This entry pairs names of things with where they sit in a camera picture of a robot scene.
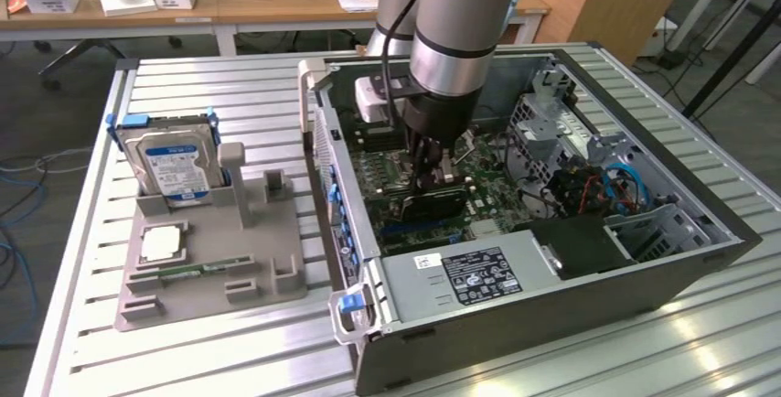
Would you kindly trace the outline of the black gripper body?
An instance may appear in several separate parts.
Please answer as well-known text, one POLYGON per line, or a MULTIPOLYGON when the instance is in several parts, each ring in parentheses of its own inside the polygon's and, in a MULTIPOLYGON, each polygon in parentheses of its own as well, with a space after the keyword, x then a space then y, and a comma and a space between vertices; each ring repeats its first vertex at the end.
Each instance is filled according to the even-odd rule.
POLYGON ((402 110, 406 126, 415 134, 452 145, 472 121, 480 89, 459 96, 426 92, 407 99, 402 110))

